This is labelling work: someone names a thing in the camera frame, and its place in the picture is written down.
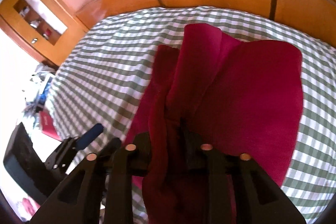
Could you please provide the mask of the wooden glass-door cabinet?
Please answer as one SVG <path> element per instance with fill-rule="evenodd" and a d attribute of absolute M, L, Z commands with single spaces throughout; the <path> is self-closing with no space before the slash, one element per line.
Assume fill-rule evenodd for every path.
<path fill-rule="evenodd" d="M 1 17 L 30 48 L 57 66 L 87 32 L 56 0 L 3 0 Z"/>

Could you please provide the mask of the green white checkered bedsheet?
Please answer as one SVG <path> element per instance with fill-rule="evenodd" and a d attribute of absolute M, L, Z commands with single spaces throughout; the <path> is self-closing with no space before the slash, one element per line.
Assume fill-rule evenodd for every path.
<path fill-rule="evenodd" d="M 109 16 L 77 43 L 56 72 L 46 106 L 61 138 L 105 127 L 75 162 L 125 139 L 147 87 L 157 47 L 181 46 L 183 29 L 208 23 L 241 41 L 280 40 L 301 52 L 303 115 L 282 190 L 307 223 L 335 194 L 335 48 L 294 28 L 247 12 L 209 6 L 153 7 Z"/>

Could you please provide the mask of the red box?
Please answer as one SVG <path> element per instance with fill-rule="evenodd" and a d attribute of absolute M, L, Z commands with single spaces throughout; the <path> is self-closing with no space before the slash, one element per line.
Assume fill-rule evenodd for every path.
<path fill-rule="evenodd" d="M 42 133 L 55 140 L 62 141 L 61 137 L 56 132 L 53 124 L 53 119 L 48 112 L 40 111 L 39 120 Z"/>

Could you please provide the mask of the magenta long-sleeve shirt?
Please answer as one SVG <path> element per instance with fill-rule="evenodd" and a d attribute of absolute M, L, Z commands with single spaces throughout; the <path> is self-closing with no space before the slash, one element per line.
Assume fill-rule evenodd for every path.
<path fill-rule="evenodd" d="M 241 42 L 205 23 L 185 26 L 180 49 L 158 47 L 126 136 L 131 143 L 150 135 L 150 171 L 135 179 L 150 223 L 200 221 L 201 192 L 168 179 L 168 166 L 181 164 L 181 121 L 223 153 L 251 155 L 283 183 L 303 111 L 301 63 L 301 51 L 287 42 Z"/>

